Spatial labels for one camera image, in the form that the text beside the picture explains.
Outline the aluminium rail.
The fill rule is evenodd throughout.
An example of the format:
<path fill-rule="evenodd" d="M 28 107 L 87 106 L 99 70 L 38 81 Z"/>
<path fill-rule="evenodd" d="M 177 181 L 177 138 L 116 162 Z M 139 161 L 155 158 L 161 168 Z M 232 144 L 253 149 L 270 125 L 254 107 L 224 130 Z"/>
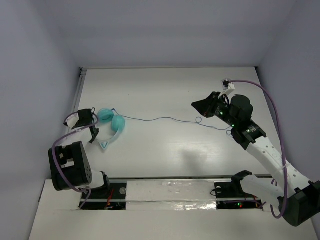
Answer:
<path fill-rule="evenodd" d="M 80 74 L 79 74 L 79 80 L 77 83 L 77 88 L 74 96 L 74 101 L 72 104 L 72 111 L 75 112 L 79 109 L 80 99 L 86 79 L 87 69 L 86 68 L 80 68 Z"/>

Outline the teal cat-ear headphones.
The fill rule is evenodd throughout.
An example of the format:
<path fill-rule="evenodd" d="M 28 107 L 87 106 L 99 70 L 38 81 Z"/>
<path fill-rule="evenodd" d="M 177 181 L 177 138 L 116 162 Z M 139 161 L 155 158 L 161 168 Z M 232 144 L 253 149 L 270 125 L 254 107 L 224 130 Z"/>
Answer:
<path fill-rule="evenodd" d="M 114 109 L 102 108 L 97 113 L 99 133 L 96 141 L 103 151 L 114 143 L 125 129 L 126 121 Z"/>

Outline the white foam strip with tape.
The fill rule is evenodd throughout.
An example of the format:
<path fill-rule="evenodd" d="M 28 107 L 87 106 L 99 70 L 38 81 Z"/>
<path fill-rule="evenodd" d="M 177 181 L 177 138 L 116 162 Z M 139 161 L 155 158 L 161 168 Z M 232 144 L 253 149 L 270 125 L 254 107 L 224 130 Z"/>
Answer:
<path fill-rule="evenodd" d="M 207 180 L 135 180 L 128 181 L 128 211 L 194 211 L 216 210 L 211 195 L 214 182 Z"/>

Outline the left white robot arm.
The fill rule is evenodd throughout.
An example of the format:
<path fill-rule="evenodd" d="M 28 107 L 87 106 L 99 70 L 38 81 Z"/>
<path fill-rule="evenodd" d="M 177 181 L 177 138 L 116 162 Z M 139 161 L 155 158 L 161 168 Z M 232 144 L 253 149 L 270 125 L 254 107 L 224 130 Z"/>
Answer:
<path fill-rule="evenodd" d="M 103 171 L 94 171 L 86 147 L 93 144 L 100 130 L 95 108 L 69 114 L 63 121 L 67 134 L 57 139 L 48 150 L 51 179 L 55 190 L 74 190 L 88 194 L 92 189 L 100 197 L 111 193 L 111 184 Z"/>

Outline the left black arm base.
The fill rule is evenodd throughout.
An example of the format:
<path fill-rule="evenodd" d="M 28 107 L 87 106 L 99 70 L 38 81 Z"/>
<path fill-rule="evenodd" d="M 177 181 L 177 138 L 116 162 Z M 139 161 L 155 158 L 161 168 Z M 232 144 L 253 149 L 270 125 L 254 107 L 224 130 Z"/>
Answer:
<path fill-rule="evenodd" d="M 82 210 L 107 210 L 121 211 L 126 210 L 126 182 L 111 182 L 110 189 L 105 186 L 94 188 L 91 195 L 86 200 L 87 195 L 82 194 L 79 207 Z"/>

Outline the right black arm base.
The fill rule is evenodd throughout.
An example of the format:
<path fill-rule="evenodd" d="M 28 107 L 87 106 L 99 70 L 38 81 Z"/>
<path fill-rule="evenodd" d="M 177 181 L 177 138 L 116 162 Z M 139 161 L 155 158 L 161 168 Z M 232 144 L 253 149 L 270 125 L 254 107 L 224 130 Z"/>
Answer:
<path fill-rule="evenodd" d="M 230 182 L 214 183 L 210 195 L 215 197 L 218 210 L 242 210 L 258 209 L 263 210 L 265 203 L 256 196 L 245 193 L 241 187 L 244 177 L 253 174 L 247 170 L 241 171 L 231 177 Z"/>

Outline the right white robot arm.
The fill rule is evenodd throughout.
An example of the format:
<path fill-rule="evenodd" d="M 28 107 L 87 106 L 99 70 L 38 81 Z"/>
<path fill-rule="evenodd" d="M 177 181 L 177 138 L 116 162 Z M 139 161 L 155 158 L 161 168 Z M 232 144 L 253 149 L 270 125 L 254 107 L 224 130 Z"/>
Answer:
<path fill-rule="evenodd" d="M 313 182 L 275 148 L 267 134 L 252 120 L 249 98 L 235 95 L 228 101 L 220 92 L 195 101 L 192 107 L 203 117 L 217 117 L 231 127 L 231 135 L 272 176 L 275 183 L 265 183 L 247 170 L 232 177 L 231 192 L 238 197 L 254 195 L 277 208 L 282 218 L 298 227 L 320 212 L 320 183 Z"/>

